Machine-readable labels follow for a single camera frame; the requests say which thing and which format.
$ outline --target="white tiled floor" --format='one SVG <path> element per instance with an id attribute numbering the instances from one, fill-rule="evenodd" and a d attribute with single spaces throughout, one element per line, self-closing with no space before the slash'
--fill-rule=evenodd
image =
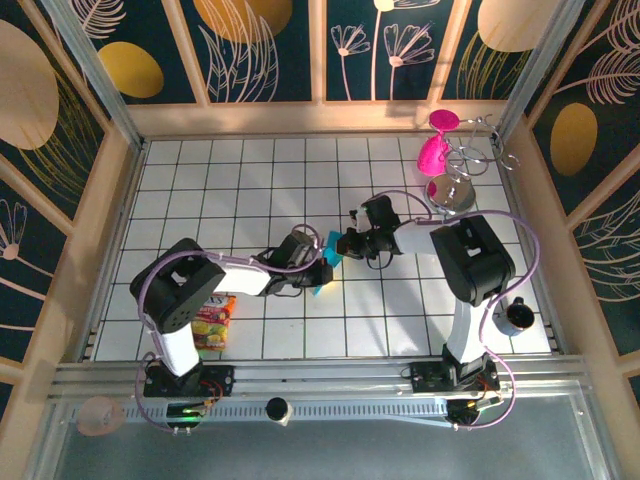
<path id="1" fill-rule="evenodd" d="M 373 193 L 400 188 L 422 196 L 425 179 L 415 159 L 424 140 L 378 136 L 153 142 L 94 359 L 133 360 L 153 349 L 136 319 L 128 286 L 177 240 L 190 236 L 203 248 L 248 256 L 278 245 L 291 227 L 304 221 L 324 235 L 344 229 L 351 224 L 349 210 Z M 478 148 L 491 154 L 488 139 Z M 468 168 L 476 172 L 478 166 Z M 477 207 L 509 209 L 495 165 L 474 178 L 474 185 Z M 394 195 L 392 201 L 402 218 L 423 213 L 420 205 L 402 196 Z M 522 276 L 526 264 L 513 225 L 501 219 L 489 222 L 513 258 L 516 275 Z M 517 294 L 536 312 L 534 327 L 509 339 L 490 325 L 489 345 L 503 353 L 550 351 L 531 285 Z M 239 295 L 227 349 L 207 358 L 439 355 L 453 311 L 454 297 L 433 256 L 397 256 L 382 271 L 346 258 L 335 270 L 334 282 L 318 296 L 311 291 L 298 298 L 266 300 Z"/>

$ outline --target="yellow circle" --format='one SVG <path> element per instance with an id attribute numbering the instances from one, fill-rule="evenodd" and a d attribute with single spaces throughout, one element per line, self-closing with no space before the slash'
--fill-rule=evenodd
<path id="1" fill-rule="evenodd" d="M 58 123 L 56 73 L 38 44 L 0 20 L 0 138 L 14 147 L 44 145 Z"/>
<path id="2" fill-rule="evenodd" d="M 559 174 L 571 176 L 587 164 L 596 147 L 598 120 L 589 107 L 564 107 L 551 130 L 551 163 Z"/>
<path id="3" fill-rule="evenodd" d="M 478 32 L 489 48 L 524 52 L 538 45 L 562 0 L 482 0 Z"/>
<path id="4" fill-rule="evenodd" d="M 193 3 L 216 35 L 240 43 L 264 40 L 249 21 L 245 0 L 193 0 Z M 293 12 L 291 0 L 246 0 L 246 3 L 256 17 L 258 28 L 262 17 L 274 37 L 284 30 Z"/>
<path id="5" fill-rule="evenodd" d="M 133 43 L 110 43 L 100 49 L 98 56 L 116 88 L 126 95 L 149 98 L 164 86 L 158 62 Z"/>

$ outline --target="wallpaper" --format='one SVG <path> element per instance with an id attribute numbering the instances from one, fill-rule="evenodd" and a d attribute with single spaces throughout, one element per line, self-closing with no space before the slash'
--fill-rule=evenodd
<path id="1" fill-rule="evenodd" d="M 473 0 L 443 100 L 506 100 L 560 0 Z"/>
<path id="2" fill-rule="evenodd" d="M 565 38 L 564 43 L 562 44 L 562 48 L 560 48 L 560 51 L 554 58 L 553 62 L 551 62 L 551 65 L 549 66 L 547 73 L 545 74 L 544 77 L 542 77 L 542 80 L 540 80 L 540 84 L 538 85 L 538 88 L 533 93 L 531 100 L 529 100 L 529 103 L 525 107 L 524 109 L 525 114 L 529 115 L 533 110 L 533 107 L 535 107 L 536 103 L 538 103 L 538 99 L 540 98 L 540 95 L 542 95 L 542 92 L 547 87 L 547 82 L 549 81 L 551 76 L 554 74 L 554 72 L 558 68 L 558 65 L 560 64 L 565 54 L 567 53 L 567 50 L 569 49 L 571 42 L 573 42 L 573 39 L 575 38 L 576 34 L 580 30 L 580 27 L 582 27 L 582 24 L 584 23 L 585 19 L 589 15 L 589 12 L 591 11 L 591 8 L 593 8 L 593 5 L 595 3 L 596 3 L 596 0 L 585 0 L 575 25 L 567 35 L 567 38 Z"/>
<path id="3" fill-rule="evenodd" d="M 640 350 L 640 171 L 573 234 L 619 354 Z"/>
<path id="4" fill-rule="evenodd" d="M 182 0 L 212 103 L 311 100 L 307 0 Z"/>
<path id="5" fill-rule="evenodd" d="M 329 0 L 327 100 L 427 98 L 453 0 Z"/>
<path id="6" fill-rule="evenodd" d="M 13 385 L 0 382 L 0 425 L 2 424 L 2 417 L 4 417 L 4 412 L 9 404 L 9 397 L 11 397 L 12 391 Z"/>
<path id="7" fill-rule="evenodd" d="M 195 103 L 161 0 L 69 4 L 125 103 Z"/>
<path id="8" fill-rule="evenodd" d="M 17 3 L 0 11 L 0 154 L 73 219 L 104 131 Z"/>
<path id="9" fill-rule="evenodd" d="M 640 3 L 611 2 L 533 128 L 566 213 L 640 141 Z"/>
<path id="10" fill-rule="evenodd" d="M 65 235 L 0 181 L 0 356 L 21 362 Z"/>

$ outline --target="white tile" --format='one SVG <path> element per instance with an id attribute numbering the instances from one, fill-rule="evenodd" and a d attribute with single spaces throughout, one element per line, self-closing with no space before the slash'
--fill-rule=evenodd
<path id="1" fill-rule="evenodd" d="M 452 328 L 453 315 L 427 317 L 427 329 L 429 330 L 429 347 L 431 347 L 431 355 L 442 355 L 442 346 L 449 338 L 449 335 L 451 335 Z"/>
<path id="2" fill-rule="evenodd" d="M 175 165 L 178 162 L 180 141 L 151 142 L 147 165 Z"/>
<path id="3" fill-rule="evenodd" d="M 516 266 L 516 276 L 521 277 L 527 273 L 527 262 L 524 260 L 524 254 L 522 253 L 522 247 L 520 244 L 508 243 L 504 245 L 504 248 Z"/>
<path id="4" fill-rule="evenodd" d="M 550 353 L 549 339 L 542 322 L 542 316 L 535 315 L 535 321 L 531 328 L 520 335 L 511 337 L 514 353 Z"/>
<path id="5" fill-rule="evenodd" d="M 129 285 L 114 285 L 109 301 L 107 320 L 135 320 L 138 318 L 138 304 L 129 292 Z"/>
<path id="6" fill-rule="evenodd" d="M 189 140 L 182 142 L 178 163 L 209 163 L 211 140 Z"/>
<path id="7" fill-rule="evenodd" d="M 268 217 L 271 191 L 267 189 L 239 190 L 237 217 Z"/>
<path id="8" fill-rule="evenodd" d="M 229 248 L 233 235 L 233 222 L 233 218 L 203 218 L 200 221 L 198 245 L 205 249 Z"/>
<path id="9" fill-rule="evenodd" d="M 240 164 L 211 164 L 207 175 L 207 188 L 238 188 Z"/>
<path id="10" fill-rule="evenodd" d="M 336 160 L 335 138 L 307 138 L 307 162 L 334 162 Z"/>
<path id="11" fill-rule="evenodd" d="M 256 360 L 262 358 L 264 320 L 231 320 L 223 360 Z"/>
<path id="12" fill-rule="evenodd" d="M 349 215 L 349 210 L 356 210 L 373 196 L 371 187 L 355 187 L 340 189 L 340 212 Z"/>
<path id="13" fill-rule="evenodd" d="M 253 295 L 237 295 L 236 307 L 231 319 L 264 318 L 264 297 Z"/>
<path id="14" fill-rule="evenodd" d="M 202 190 L 176 190 L 171 193 L 167 218 L 199 218 L 202 210 Z"/>
<path id="15" fill-rule="evenodd" d="M 97 362 L 135 360 L 142 333 L 142 323 L 105 322 L 96 353 Z"/>
<path id="16" fill-rule="evenodd" d="M 496 162 L 485 164 L 467 161 L 467 171 L 474 175 L 471 180 L 474 186 L 502 185 L 498 164 Z"/>
<path id="17" fill-rule="evenodd" d="M 388 355 L 384 318 L 347 318 L 347 355 L 350 357 Z"/>
<path id="18" fill-rule="evenodd" d="M 423 316 L 387 317 L 389 355 L 429 355 L 429 337 Z"/>
<path id="19" fill-rule="evenodd" d="M 453 315 L 456 297 L 446 280 L 422 280 L 424 311 L 427 315 Z"/>
<path id="20" fill-rule="evenodd" d="M 301 188 L 304 187 L 305 164 L 276 163 L 273 166 L 273 188 Z"/>
<path id="21" fill-rule="evenodd" d="M 282 243 L 291 229 L 296 225 L 304 223 L 304 217 L 272 217 L 269 230 L 269 243 L 276 247 Z"/>
<path id="22" fill-rule="evenodd" d="M 382 278 L 418 278 L 418 262 L 416 255 L 395 255 L 391 264 L 382 270 Z"/>
<path id="23" fill-rule="evenodd" d="M 425 185 L 429 181 L 429 177 L 418 170 L 418 165 L 416 164 L 416 162 L 402 162 L 402 166 L 404 168 L 404 178 L 408 186 L 419 186 L 422 188 L 425 187 Z"/>
<path id="24" fill-rule="evenodd" d="M 281 295 L 295 295 L 297 290 L 285 286 L 280 292 Z M 277 297 L 269 295 L 267 297 L 267 309 L 265 318 L 303 318 L 304 317 L 304 292 L 302 295 L 291 297 Z"/>
<path id="25" fill-rule="evenodd" d="M 174 190 L 204 190 L 207 180 L 207 165 L 178 165 Z"/>
<path id="26" fill-rule="evenodd" d="M 214 140 L 211 163 L 240 163 L 242 140 Z"/>
<path id="27" fill-rule="evenodd" d="M 167 215 L 170 191 L 138 192 L 131 218 L 164 218 Z"/>
<path id="28" fill-rule="evenodd" d="M 418 161 L 420 150 L 427 141 L 427 135 L 420 135 L 417 137 L 400 137 L 399 140 L 402 159 L 416 163 Z"/>
<path id="29" fill-rule="evenodd" d="M 347 317 L 366 317 L 384 314 L 380 280 L 344 282 L 345 313 Z"/>
<path id="30" fill-rule="evenodd" d="M 338 163 L 307 162 L 307 187 L 337 187 Z"/>
<path id="31" fill-rule="evenodd" d="M 420 278 L 444 278 L 442 264 L 437 255 L 422 253 L 418 255 Z"/>
<path id="32" fill-rule="evenodd" d="M 140 190 L 171 190 L 175 165 L 148 165 L 144 167 Z"/>
<path id="33" fill-rule="evenodd" d="M 397 137 L 369 138 L 371 160 L 400 160 Z"/>
<path id="34" fill-rule="evenodd" d="M 404 173 L 402 172 L 402 162 L 372 162 L 371 177 L 373 185 L 404 187 Z"/>
<path id="35" fill-rule="evenodd" d="M 479 210 L 509 212 L 507 197 L 500 186 L 476 187 L 476 202 Z M 487 215 L 485 218 L 502 243 L 518 243 L 518 234 L 511 219 L 497 215 Z"/>
<path id="36" fill-rule="evenodd" d="M 271 188 L 273 166 L 270 163 L 243 164 L 240 169 L 240 188 Z"/>
<path id="37" fill-rule="evenodd" d="M 158 353 L 156 346 L 151 338 L 151 331 L 147 327 L 142 327 L 142 336 L 140 337 L 140 346 L 138 347 L 138 358 L 136 360 L 142 360 L 147 352 Z"/>
<path id="38" fill-rule="evenodd" d="M 167 220 L 162 233 L 160 248 L 171 248 L 183 238 L 195 240 L 198 236 L 198 223 L 200 223 L 200 220 L 197 218 L 172 218 Z"/>
<path id="39" fill-rule="evenodd" d="M 202 204 L 203 217 L 233 217 L 236 212 L 237 190 L 207 190 Z"/>
<path id="40" fill-rule="evenodd" d="M 301 188 L 272 190 L 271 216 L 304 216 L 304 190 Z"/>
<path id="41" fill-rule="evenodd" d="M 339 215 L 337 188 L 312 188 L 306 191 L 306 215 Z"/>
<path id="42" fill-rule="evenodd" d="M 383 290 L 385 315 L 424 315 L 419 280 L 385 280 Z"/>
<path id="43" fill-rule="evenodd" d="M 264 358 L 303 358 L 304 320 L 266 320 Z"/>
<path id="44" fill-rule="evenodd" d="M 371 170 L 369 162 L 339 162 L 340 187 L 370 187 Z"/>
<path id="45" fill-rule="evenodd" d="M 127 250 L 158 248 L 164 220 L 131 220 L 127 241 Z"/>
<path id="46" fill-rule="evenodd" d="M 374 280 L 380 279 L 380 271 L 376 270 L 380 268 L 379 260 L 372 260 L 369 268 L 366 260 L 356 260 L 355 258 L 344 257 L 342 259 L 343 273 L 345 280 Z"/>
<path id="47" fill-rule="evenodd" d="M 118 267 L 116 282 L 130 284 L 131 281 L 158 258 L 158 250 L 125 250 Z"/>
<path id="48" fill-rule="evenodd" d="M 470 137 L 460 137 L 461 145 L 469 144 L 469 140 Z M 487 158 L 495 158 L 489 137 L 474 137 L 470 145 L 473 148 L 477 148 L 478 150 L 480 150 Z M 469 155 L 473 155 L 474 157 L 478 156 L 477 153 L 473 152 L 469 152 Z"/>
<path id="49" fill-rule="evenodd" d="M 266 248 L 269 246 L 268 236 L 268 218 L 238 218 L 233 234 L 233 248 Z"/>
<path id="50" fill-rule="evenodd" d="M 245 140 L 242 150 L 242 162 L 267 162 L 273 161 L 273 140 Z"/>
<path id="51" fill-rule="evenodd" d="M 514 278 L 509 282 L 509 286 L 513 285 L 518 280 L 520 279 Z M 530 281 L 518 287 L 515 291 L 509 292 L 503 301 L 506 303 L 506 305 L 511 305 L 516 297 L 522 297 L 525 305 L 529 306 L 529 308 L 534 312 L 540 311 L 538 300 L 536 299 L 535 293 L 533 291 L 533 285 L 531 285 Z"/>
<path id="52" fill-rule="evenodd" d="M 342 317 L 344 316 L 344 299 L 342 282 L 331 282 L 313 295 L 313 288 L 306 288 L 306 317 Z"/>
<path id="53" fill-rule="evenodd" d="M 306 357 L 344 357 L 344 318 L 308 318 L 305 320 Z"/>
<path id="54" fill-rule="evenodd" d="M 369 161 L 369 147 L 366 138 L 339 138 L 339 160 Z"/>
<path id="55" fill-rule="evenodd" d="M 304 138 L 278 138 L 273 159 L 276 162 L 304 162 Z"/>

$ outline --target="pink circle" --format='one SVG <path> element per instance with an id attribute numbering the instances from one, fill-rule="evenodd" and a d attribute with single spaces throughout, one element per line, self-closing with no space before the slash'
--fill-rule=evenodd
<path id="1" fill-rule="evenodd" d="M 436 130 L 450 132 L 460 125 L 460 119 L 451 110 L 435 110 L 429 115 L 429 122 Z"/>

